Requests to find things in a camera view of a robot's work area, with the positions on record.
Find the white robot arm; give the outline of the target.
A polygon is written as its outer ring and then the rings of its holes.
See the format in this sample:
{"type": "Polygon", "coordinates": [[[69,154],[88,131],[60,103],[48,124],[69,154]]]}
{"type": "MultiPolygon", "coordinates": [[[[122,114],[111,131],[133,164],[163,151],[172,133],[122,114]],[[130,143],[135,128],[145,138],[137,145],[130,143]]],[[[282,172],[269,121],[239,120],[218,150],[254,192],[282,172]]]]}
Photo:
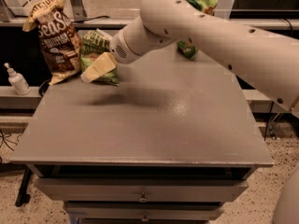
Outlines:
{"type": "Polygon", "coordinates": [[[139,16],[111,37],[109,51],[81,79],[90,83],[119,63],[132,63],[179,40],[189,42],[294,116],[299,114],[298,40],[208,15],[187,0],[142,0],[139,16]]]}

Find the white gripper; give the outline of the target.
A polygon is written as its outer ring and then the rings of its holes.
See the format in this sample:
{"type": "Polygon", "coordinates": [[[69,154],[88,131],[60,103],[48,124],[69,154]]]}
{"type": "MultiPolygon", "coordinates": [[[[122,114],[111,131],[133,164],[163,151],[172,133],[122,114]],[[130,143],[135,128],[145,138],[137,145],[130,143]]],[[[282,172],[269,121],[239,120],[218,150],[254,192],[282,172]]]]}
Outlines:
{"type": "Polygon", "coordinates": [[[119,30],[110,41],[110,52],[104,52],[81,74],[85,83],[91,83],[111,72],[119,63],[128,64],[138,60],[140,55],[140,37],[128,29],[119,30]]]}

